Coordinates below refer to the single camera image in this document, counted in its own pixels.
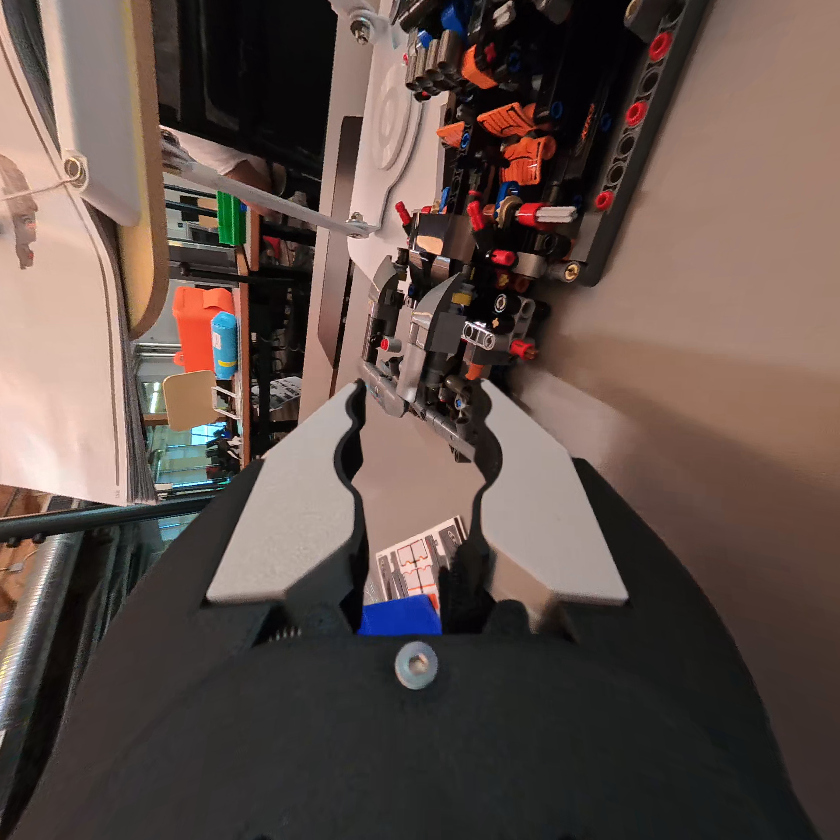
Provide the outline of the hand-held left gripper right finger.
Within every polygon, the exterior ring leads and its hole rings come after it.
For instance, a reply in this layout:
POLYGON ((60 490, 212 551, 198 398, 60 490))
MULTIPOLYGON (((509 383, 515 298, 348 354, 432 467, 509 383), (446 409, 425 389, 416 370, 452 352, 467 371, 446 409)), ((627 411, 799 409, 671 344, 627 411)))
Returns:
POLYGON ((484 479, 469 536, 444 573, 446 633, 479 633, 493 603, 517 602, 533 631, 567 605, 623 606, 629 594, 567 449, 491 383, 470 398, 484 479))

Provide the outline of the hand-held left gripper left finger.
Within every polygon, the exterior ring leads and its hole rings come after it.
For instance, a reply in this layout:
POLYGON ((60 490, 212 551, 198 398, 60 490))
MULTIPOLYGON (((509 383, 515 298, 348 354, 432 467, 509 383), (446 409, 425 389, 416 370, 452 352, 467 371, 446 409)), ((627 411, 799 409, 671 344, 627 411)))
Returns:
POLYGON ((296 625, 331 605, 360 627, 369 543, 352 479, 366 393, 361 381, 346 385, 261 459, 208 601, 279 602, 296 625))

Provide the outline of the lego car model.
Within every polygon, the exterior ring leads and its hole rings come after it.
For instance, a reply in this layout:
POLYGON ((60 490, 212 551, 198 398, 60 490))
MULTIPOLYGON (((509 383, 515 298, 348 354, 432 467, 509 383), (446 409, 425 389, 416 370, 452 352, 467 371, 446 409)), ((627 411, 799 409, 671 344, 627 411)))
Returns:
POLYGON ((602 278, 708 2, 393 2, 405 87, 445 95, 432 205, 371 279, 361 375, 385 413, 476 446, 470 398, 539 354, 533 288, 602 278))

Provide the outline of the lego sticker sheet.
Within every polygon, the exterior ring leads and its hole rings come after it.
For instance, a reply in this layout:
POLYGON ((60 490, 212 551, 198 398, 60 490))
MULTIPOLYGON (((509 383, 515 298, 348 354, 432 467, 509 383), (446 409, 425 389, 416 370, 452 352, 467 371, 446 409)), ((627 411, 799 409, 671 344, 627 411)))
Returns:
POLYGON ((380 587, 381 600, 425 595, 439 613, 440 571, 451 567, 466 536, 462 518, 454 516, 378 552, 374 579, 380 587))

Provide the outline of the blue box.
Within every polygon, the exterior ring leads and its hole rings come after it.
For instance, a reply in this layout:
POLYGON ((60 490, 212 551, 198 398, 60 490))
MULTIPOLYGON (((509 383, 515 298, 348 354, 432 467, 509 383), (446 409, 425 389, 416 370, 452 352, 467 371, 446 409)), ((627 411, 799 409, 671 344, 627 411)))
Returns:
POLYGON ((357 634, 399 637, 438 636, 442 632, 434 598, 420 594, 364 605, 357 634))

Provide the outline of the beige chair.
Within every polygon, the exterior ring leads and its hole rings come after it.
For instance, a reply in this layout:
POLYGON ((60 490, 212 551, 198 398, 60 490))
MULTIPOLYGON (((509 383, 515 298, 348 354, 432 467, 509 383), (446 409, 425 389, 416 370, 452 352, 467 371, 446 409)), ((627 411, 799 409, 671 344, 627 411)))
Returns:
POLYGON ((241 395, 218 386, 213 369, 169 375, 162 391, 167 424, 175 432, 215 423, 219 417, 242 420, 241 395), (219 395, 232 400, 233 410, 217 405, 219 395))

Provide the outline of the black metal bar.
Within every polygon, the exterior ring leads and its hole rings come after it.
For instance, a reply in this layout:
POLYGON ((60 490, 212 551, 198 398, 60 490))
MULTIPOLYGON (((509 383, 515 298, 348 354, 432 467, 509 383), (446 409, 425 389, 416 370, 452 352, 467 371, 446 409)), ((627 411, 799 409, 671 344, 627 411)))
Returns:
POLYGON ((216 492, 210 491, 167 499, 154 505, 127 507, 95 505, 64 511, 49 511, 38 515, 3 518, 1 542, 3 545, 10 544, 15 547, 26 540, 42 543, 48 537, 60 534, 191 515, 202 511, 216 495, 216 492))

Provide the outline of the light blue bottle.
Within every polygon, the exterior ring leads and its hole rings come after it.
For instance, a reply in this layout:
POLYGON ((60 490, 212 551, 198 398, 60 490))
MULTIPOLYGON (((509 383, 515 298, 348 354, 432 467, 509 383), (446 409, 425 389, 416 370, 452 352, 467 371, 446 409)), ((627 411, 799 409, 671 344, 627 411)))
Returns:
POLYGON ((211 321, 213 369, 216 379, 229 381, 238 370, 238 323, 235 315, 221 310, 211 321))

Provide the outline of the black metal rack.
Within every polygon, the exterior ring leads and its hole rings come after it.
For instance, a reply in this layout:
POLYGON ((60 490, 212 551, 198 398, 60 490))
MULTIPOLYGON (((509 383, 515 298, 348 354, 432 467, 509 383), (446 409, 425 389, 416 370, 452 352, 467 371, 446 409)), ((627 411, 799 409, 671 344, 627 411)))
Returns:
POLYGON ((269 385, 287 375, 302 378, 314 245, 315 232, 304 223, 260 218, 259 267, 248 279, 253 457, 298 423, 300 400, 271 412, 269 385))

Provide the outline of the orange box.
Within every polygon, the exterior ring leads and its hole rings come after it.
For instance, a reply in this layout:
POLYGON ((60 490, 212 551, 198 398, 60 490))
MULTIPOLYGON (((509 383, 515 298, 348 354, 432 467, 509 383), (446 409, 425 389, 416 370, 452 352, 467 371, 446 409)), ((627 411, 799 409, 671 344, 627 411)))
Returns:
POLYGON ((212 371, 214 347, 211 321, 219 312, 235 312, 231 291, 225 287, 204 290, 179 286, 175 289, 172 310, 182 348, 175 355, 174 363, 185 373, 212 371))

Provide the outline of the wooden shelf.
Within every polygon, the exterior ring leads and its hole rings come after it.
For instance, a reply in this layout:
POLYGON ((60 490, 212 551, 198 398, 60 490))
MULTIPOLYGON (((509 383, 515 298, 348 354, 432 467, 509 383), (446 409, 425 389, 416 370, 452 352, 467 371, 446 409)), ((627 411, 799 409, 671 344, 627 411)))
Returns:
POLYGON ((260 215, 250 206, 245 210, 245 242, 235 247, 238 288, 234 293, 235 316, 238 321, 238 388, 240 402, 239 457, 241 467, 252 458, 251 363, 249 325, 249 283, 252 269, 259 267, 260 215))

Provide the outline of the chrome metal tube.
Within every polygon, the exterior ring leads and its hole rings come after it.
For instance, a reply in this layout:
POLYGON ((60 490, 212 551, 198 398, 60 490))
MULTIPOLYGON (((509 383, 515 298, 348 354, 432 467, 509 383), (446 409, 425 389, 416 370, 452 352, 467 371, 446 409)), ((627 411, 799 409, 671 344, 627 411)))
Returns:
POLYGON ((57 534, 49 537, 35 552, 34 567, 2 647, 1 730, 4 736, 19 728, 31 714, 81 541, 81 532, 57 534))

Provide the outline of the green box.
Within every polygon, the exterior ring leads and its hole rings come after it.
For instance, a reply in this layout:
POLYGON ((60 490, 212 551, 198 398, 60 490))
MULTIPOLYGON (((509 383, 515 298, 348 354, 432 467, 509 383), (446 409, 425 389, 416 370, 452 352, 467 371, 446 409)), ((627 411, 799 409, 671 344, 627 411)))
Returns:
POLYGON ((247 206, 236 196, 217 191, 217 237, 221 245, 237 247, 247 239, 247 206))

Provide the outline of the clear round disc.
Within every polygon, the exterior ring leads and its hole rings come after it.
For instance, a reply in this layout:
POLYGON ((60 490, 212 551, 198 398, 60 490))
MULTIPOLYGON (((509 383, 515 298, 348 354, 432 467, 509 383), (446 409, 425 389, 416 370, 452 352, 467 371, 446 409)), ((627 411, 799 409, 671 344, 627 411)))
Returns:
POLYGON ((419 103, 413 94, 401 81, 386 80, 373 112, 371 157, 377 170, 387 172, 395 166, 418 116, 419 103))

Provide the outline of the white book stand ledge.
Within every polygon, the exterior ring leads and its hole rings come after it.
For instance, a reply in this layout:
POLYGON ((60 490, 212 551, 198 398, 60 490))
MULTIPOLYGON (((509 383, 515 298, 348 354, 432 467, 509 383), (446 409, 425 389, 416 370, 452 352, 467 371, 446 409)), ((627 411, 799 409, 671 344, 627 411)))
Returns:
POLYGON ((141 220, 128 2, 41 1, 59 149, 85 201, 125 227, 141 220))

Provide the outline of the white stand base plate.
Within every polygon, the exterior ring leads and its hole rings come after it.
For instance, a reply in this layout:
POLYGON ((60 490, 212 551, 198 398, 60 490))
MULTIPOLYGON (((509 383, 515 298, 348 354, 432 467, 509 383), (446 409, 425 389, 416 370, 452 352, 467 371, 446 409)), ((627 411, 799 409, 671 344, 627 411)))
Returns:
MULTIPOLYGON (((380 2, 380 14, 391 23, 393 2, 380 2)), ((353 174, 349 215, 371 228, 367 238, 348 238, 353 280, 350 308, 342 348, 341 372, 354 372, 360 354, 371 279, 386 256, 395 256, 405 246, 406 235, 395 205, 409 211, 432 205, 444 177, 445 153, 437 129, 446 111, 445 95, 419 102, 419 116, 408 135, 395 166, 375 168, 371 157, 375 101, 383 83, 393 79, 404 84, 407 35, 392 24, 389 35, 368 45, 357 43, 346 19, 338 17, 336 53, 332 74, 331 116, 360 117, 360 141, 353 174)))

